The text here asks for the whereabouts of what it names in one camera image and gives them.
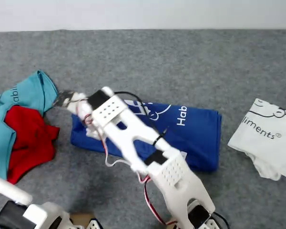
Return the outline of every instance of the printed logo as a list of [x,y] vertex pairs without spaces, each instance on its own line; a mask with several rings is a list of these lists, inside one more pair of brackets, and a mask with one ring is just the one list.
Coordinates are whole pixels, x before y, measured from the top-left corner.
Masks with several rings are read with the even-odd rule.
[[275,137],[282,137],[280,133],[272,134],[271,131],[266,131],[265,129],[260,127],[256,122],[250,120],[247,116],[244,117],[242,123],[252,127],[261,136],[268,137],[270,139],[275,139]]
[[168,105],[165,109],[162,109],[161,111],[152,111],[149,108],[151,108],[149,105],[153,103],[140,103],[138,101],[133,100],[125,100],[125,102],[133,106],[132,111],[135,115],[145,115],[144,109],[147,112],[150,119],[157,121],[159,119],[159,116],[170,109],[171,105]]
[[17,86],[12,87],[10,91],[12,92],[11,97],[13,97],[13,101],[16,103],[19,102]]
[[270,104],[261,99],[255,100],[249,112],[265,118],[283,118],[284,116],[286,116],[286,110],[284,108],[278,107],[274,104]]

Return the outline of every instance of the black wire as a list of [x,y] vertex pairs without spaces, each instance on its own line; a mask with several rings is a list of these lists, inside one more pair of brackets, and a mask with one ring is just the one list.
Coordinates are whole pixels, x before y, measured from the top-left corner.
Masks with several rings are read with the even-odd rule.
[[225,224],[227,225],[227,228],[228,228],[228,229],[231,229],[231,228],[230,228],[230,225],[229,225],[229,223],[228,223],[228,221],[227,221],[222,215],[220,215],[220,214],[217,213],[217,212],[213,212],[213,214],[216,215],[216,216],[218,216],[219,218],[221,218],[221,219],[225,222]]
[[128,95],[131,95],[131,96],[135,97],[135,98],[140,102],[141,107],[143,108],[144,113],[145,113],[146,117],[148,118],[148,121],[149,121],[151,127],[152,127],[157,133],[159,133],[157,127],[156,127],[156,126],[154,125],[154,123],[150,120],[147,111],[146,111],[145,108],[143,107],[143,101],[142,101],[142,99],[140,99],[139,96],[137,96],[137,95],[135,95],[135,94],[133,94],[133,93],[131,93],[131,92],[125,92],[125,91],[114,92],[114,93],[115,93],[115,94],[128,94]]

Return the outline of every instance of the cable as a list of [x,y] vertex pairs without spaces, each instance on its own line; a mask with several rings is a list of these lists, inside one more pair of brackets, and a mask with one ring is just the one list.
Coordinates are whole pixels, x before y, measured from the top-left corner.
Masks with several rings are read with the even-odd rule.
[[227,225],[227,228],[228,228],[228,229],[231,229],[231,228],[230,228],[230,225],[229,225],[228,221],[225,219],[225,217],[223,217],[222,215],[220,215],[220,214],[217,213],[217,212],[213,212],[213,214],[216,215],[216,216],[218,216],[219,218],[221,218],[221,219],[225,222],[225,224]]
[[149,118],[149,116],[148,116],[148,113],[147,113],[145,107],[143,107],[143,101],[142,101],[142,99],[140,99],[139,96],[137,96],[137,95],[135,95],[135,94],[133,94],[133,93],[131,93],[131,92],[125,92],[125,91],[114,92],[114,93],[115,93],[115,94],[128,94],[128,95],[131,95],[132,97],[135,97],[135,98],[140,102],[141,107],[143,108],[144,113],[145,113],[146,117],[148,118],[148,121],[149,121],[151,127],[152,127],[157,133],[159,133],[159,131],[158,131],[157,127],[155,126],[155,124],[150,120],[150,118]]
[[148,182],[150,182],[151,179],[150,177],[146,180],[146,182],[144,183],[144,197],[145,197],[145,201],[147,203],[147,206],[149,207],[150,211],[153,213],[153,215],[156,217],[156,219],[161,223],[161,224],[164,224],[164,225],[171,225],[171,224],[174,224],[174,223],[177,223],[177,221],[171,221],[171,222],[164,222],[164,220],[160,217],[160,215],[158,214],[158,212],[156,211],[156,209],[153,207],[153,205],[151,204],[150,202],[150,199],[148,198],[148,195],[147,195],[147,189],[146,189],[146,184]]
[[113,162],[112,164],[108,162],[108,155],[109,155],[109,153],[108,153],[107,144],[106,144],[104,138],[102,137],[100,131],[98,130],[98,128],[97,128],[92,122],[91,122],[91,125],[93,125],[93,127],[94,127],[95,131],[97,132],[97,134],[98,134],[98,136],[99,136],[99,138],[100,138],[100,140],[101,140],[101,142],[102,142],[102,145],[103,145],[103,147],[104,147],[105,155],[106,155],[105,165],[106,165],[107,167],[112,167],[112,166],[114,166],[116,163],[121,162],[121,163],[124,163],[124,164],[127,164],[127,165],[131,166],[131,164],[130,164],[128,161],[122,160],[122,159],[118,159],[118,160],[116,160],[115,162]]

